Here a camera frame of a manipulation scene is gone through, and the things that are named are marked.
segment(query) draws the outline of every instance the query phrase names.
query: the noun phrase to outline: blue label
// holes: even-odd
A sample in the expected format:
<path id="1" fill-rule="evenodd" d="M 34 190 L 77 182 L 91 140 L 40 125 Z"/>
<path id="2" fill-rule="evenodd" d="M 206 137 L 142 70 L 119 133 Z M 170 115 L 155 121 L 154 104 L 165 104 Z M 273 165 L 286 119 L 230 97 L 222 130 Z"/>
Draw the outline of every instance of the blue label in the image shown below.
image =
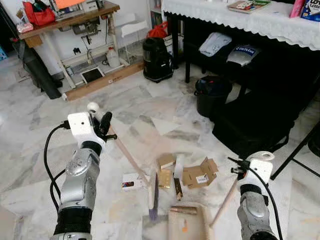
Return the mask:
<path id="1" fill-rule="evenodd" d="M 237 46 L 234 51 L 235 52 L 243 52 L 243 53 L 246 53 L 250 56 L 252 56 L 253 54 L 256 53 L 256 50 L 254 48 L 250 48 L 247 46 Z"/>

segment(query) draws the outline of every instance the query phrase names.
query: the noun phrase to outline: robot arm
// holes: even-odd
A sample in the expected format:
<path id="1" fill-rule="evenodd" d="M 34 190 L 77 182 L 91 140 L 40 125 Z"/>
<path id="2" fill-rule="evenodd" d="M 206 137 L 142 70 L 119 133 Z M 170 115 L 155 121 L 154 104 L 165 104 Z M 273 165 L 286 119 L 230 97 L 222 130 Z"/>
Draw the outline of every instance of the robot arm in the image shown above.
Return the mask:
<path id="1" fill-rule="evenodd" d="M 242 161 L 241 165 L 255 170 L 267 184 L 273 168 L 269 161 L 273 158 L 272 153 L 260 151 Z M 231 172 L 238 174 L 237 188 L 241 198 L 237 215 L 241 222 L 242 240 L 277 240 L 270 227 L 268 197 L 263 184 L 244 167 L 232 168 Z"/>
<path id="2" fill-rule="evenodd" d="M 92 240 L 91 219 L 96 200 L 96 182 L 100 172 L 100 154 L 108 136 L 112 114 L 107 112 L 104 124 L 88 112 L 70 114 L 68 122 L 79 149 L 67 164 L 61 189 L 58 219 L 50 240 Z"/>

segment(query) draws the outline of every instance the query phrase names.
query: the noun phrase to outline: black vacuum cleaner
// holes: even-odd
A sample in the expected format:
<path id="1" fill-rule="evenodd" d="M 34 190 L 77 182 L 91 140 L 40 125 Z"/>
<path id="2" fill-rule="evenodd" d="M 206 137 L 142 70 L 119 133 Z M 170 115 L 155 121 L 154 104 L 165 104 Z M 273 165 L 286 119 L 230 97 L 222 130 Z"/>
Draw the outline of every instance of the black vacuum cleaner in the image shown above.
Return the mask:
<path id="1" fill-rule="evenodd" d="M 143 48 L 143 75 L 155 83 L 171 78 L 174 71 L 172 56 L 168 53 L 165 41 L 159 37 L 149 37 L 144 40 Z"/>

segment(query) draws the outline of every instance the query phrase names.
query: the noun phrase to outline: wooden table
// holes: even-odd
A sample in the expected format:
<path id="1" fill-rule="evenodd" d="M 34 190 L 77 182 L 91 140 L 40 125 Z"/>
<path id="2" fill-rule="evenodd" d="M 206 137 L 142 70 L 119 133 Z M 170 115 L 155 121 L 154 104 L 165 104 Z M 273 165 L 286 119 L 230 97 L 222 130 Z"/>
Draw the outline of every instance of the wooden table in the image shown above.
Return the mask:
<path id="1" fill-rule="evenodd" d="M 70 87 L 74 89 L 76 88 L 76 85 L 74 81 L 71 79 L 71 77 L 69 76 L 69 74 L 67 73 L 67 70 L 65 69 L 64 64 L 61 62 L 60 57 L 57 54 L 57 51 L 50 39 L 50 36 L 48 35 L 48 32 L 55 29 L 62 28 L 62 27 L 66 27 L 66 26 L 80 24 L 98 16 L 108 16 L 109 33 L 112 35 L 114 48 L 116 51 L 118 51 L 115 25 L 114 25 L 114 12 L 116 12 L 119 9 L 120 9 L 120 6 L 118 4 L 105 1 L 104 7 L 101 9 L 85 12 L 77 16 L 66 18 L 60 21 L 55 21 L 43 26 L 34 26 L 34 29 L 32 31 L 28 31 L 20 34 L 19 38 L 21 40 L 25 40 L 30 48 L 41 45 L 43 43 L 42 39 L 44 39 L 44 41 L 48 44 L 48 47 L 51 51 L 51 55 L 56 59 L 59 67 L 61 68 L 65 79 L 68 81 Z"/>

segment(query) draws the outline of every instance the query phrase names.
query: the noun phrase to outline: white plastic container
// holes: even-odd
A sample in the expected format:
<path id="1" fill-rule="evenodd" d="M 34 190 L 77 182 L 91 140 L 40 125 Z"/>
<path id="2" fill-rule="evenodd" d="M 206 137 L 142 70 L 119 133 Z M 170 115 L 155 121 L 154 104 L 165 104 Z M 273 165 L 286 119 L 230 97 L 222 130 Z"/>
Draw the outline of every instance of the white plastic container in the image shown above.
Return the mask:
<path id="1" fill-rule="evenodd" d="M 106 54 L 106 58 L 108 59 L 109 66 L 111 68 L 114 69 L 120 66 L 119 56 L 113 47 L 109 47 L 109 51 Z"/>

